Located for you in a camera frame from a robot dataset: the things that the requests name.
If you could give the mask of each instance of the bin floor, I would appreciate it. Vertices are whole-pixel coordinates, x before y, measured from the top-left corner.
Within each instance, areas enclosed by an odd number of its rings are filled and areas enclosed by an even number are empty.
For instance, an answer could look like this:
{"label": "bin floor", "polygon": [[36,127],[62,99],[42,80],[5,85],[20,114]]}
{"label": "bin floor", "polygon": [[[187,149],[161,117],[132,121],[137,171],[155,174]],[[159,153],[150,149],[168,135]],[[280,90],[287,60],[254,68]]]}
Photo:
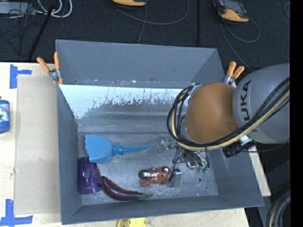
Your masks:
{"label": "bin floor", "polygon": [[[139,172],[148,170],[151,167],[172,167],[172,159],[175,157],[175,141],[169,134],[146,134],[146,133],[104,133],[100,134],[113,143],[119,142],[123,146],[151,146],[145,152],[134,153],[122,157],[114,157],[109,163],[98,164],[101,175],[106,176],[111,181],[124,189],[152,193],[152,199],[171,199],[195,196],[218,195],[212,167],[206,173],[198,173],[196,169],[187,168],[185,163],[177,164],[182,172],[181,183],[178,187],[168,187],[162,184],[151,183],[149,186],[142,187],[140,184]],[[167,139],[171,140],[172,147],[169,148]],[[85,155],[83,141],[79,145],[80,155]],[[117,202],[107,196],[104,191],[83,195],[82,204],[91,205],[99,203]]]}

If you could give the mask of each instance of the cable bundle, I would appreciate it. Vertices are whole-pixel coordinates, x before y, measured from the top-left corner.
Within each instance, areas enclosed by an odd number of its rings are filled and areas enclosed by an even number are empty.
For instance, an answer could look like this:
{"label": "cable bundle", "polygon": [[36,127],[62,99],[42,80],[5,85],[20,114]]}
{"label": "cable bundle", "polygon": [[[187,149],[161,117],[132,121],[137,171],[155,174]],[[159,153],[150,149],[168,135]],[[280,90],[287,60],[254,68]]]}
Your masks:
{"label": "cable bundle", "polygon": [[[178,96],[176,97],[171,110],[169,111],[167,117],[167,128],[171,136],[178,142],[178,144],[184,149],[191,151],[207,151],[214,150],[226,147],[232,143],[238,141],[241,137],[251,132],[253,129],[257,128],[261,123],[263,123],[266,119],[274,115],[278,112],[285,104],[289,102],[290,96],[290,78],[286,78],[283,82],[281,82],[267,97],[263,105],[259,108],[256,114],[251,118],[249,122],[247,122],[242,127],[238,128],[231,134],[213,141],[207,144],[196,143],[192,141],[188,141],[180,135],[180,128],[182,124],[182,120],[184,117],[182,115],[182,106],[184,104],[185,99],[191,94],[190,90],[194,86],[188,86],[183,89]],[[285,86],[282,91],[273,99],[273,97],[277,94],[277,91]]]}
{"label": "cable bundle", "polygon": [[283,213],[290,204],[290,189],[277,198],[269,208],[266,215],[266,227],[282,227]]}

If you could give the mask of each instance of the wooden table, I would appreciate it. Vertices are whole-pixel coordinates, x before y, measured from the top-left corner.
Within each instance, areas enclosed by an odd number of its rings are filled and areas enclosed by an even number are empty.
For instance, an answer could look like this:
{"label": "wooden table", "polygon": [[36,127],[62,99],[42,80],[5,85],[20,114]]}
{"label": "wooden table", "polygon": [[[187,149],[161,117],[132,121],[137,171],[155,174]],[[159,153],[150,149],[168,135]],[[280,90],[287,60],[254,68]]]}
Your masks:
{"label": "wooden table", "polygon": [[[9,75],[10,75],[10,65],[18,67],[18,70],[29,69],[32,70],[32,75],[18,75],[17,79],[21,80],[23,77],[28,78],[29,84],[32,84],[33,90],[37,87],[34,84],[35,77],[39,77],[44,80],[46,85],[54,86],[52,79],[48,74],[43,70],[43,68],[38,63],[18,63],[18,62],[0,62],[0,96],[1,99],[8,100],[10,102],[10,121],[11,129],[3,134],[0,134],[0,217],[5,216],[5,199],[15,198],[15,178],[16,174],[22,172],[22,169],[16,168],[16,141],[21,135],[20,132],[20,122],[17,120],[17,99],[18,88],[10,89],[9,88]],[[256,172],[256,177],[262,192],[262,195],[270,196],[270,190],[263,172],[261,161],[257,153],[250,153],[252,164]],[[41,196],[46,196],[51,199],[51,196],[47,196],[49,192],[37,193]],[[43,205],[47,205],[46,200],[42,200]],[[24,213],[18,214],[15,213],[16,217],[24,217],[28,215],[34,215],[33,223],[26,226],[62,226],[60,221],[60,211],[47,211],[37,213]],[[214,210],[198,213],[186,213],[178,215],[167,215],[161,217],[147,217],[147,226],[148,227],[177,227],[177,226],[187,226],[187,227],[248,227],[248,221],[245,215],[244,209],[231,209],[231,210]],[[84,223],[84,224],[75,224],[75,227],[115,227],[117,225],[116,220],[96,222],[96,223]]]}

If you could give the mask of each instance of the black floor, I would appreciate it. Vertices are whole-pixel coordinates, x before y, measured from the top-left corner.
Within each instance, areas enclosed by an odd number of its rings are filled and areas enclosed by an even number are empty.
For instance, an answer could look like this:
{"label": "black floor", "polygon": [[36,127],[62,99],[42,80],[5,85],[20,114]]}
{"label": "black floor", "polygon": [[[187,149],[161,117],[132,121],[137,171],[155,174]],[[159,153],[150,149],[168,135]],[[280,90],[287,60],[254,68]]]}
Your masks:
{"label": "black floor", "polygon": [[[37,0],[9,1],[30,1],[42,11]],[[51,16],[43,32],[46,15],[1,14],[0,61],[34,62],[39,56],[53,63],[56,39],[216,48],[224,71],[236,61],[246,67],[243,76],[290,61],[290,0],[233,0],[241,1],[250,16],[249,22],[236,25],[222,23],[212,0],[147,0],[145,8],[135,10],[119,10],[111,0],[71,1],[71,14]],[[59,6],[53,0],[40,2],[45,8]],[[70,8],[62,0],[57,14],[63,16]],[[260,158],[270,173],[290,159],[289,144],[260,153]],[[246,212],[250,227],[262,226],[256,208]]]}

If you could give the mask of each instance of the blue bottle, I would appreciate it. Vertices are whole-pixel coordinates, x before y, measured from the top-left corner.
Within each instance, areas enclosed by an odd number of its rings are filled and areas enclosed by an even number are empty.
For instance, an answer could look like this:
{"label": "blue bottle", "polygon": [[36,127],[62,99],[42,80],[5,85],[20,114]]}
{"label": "blue bottle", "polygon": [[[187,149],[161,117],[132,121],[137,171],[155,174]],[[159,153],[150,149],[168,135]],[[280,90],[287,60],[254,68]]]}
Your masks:
{"label": "blue bottle", "polygon": [[0,99],[0,133],[7,132],[10,129],[9,116],[9,102]]}

